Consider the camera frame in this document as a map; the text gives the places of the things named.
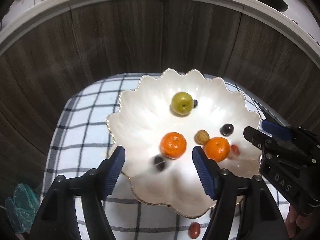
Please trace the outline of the person's hand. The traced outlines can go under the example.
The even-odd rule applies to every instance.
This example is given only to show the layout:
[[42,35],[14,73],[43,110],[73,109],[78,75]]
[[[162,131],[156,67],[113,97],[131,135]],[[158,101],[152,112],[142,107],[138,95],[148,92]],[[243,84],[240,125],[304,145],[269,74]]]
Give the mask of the person's hand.
[[290,238],[293,238],[296,235],[297,228],[305,228],[303,219],[304,217],[300,216],[294,207],[290,205],[289,212],[285,220],[285,225]]

